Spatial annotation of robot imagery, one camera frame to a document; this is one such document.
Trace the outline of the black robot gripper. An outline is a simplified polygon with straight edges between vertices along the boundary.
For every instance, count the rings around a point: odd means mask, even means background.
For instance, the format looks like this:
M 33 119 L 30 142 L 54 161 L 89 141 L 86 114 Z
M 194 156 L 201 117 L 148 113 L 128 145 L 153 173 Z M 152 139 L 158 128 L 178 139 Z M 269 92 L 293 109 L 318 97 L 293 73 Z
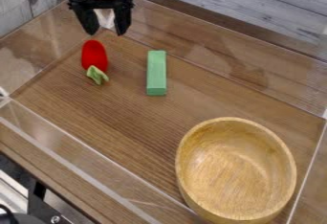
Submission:
M 69 0 L 69 9 L 74 10 L 76 18 L 84 31 L 93 35 L 100 28 L 97 15 L 92 10 L 110 9 L 114 13 L 114 29 L 122 35 L 132 24 L 133 0 Z

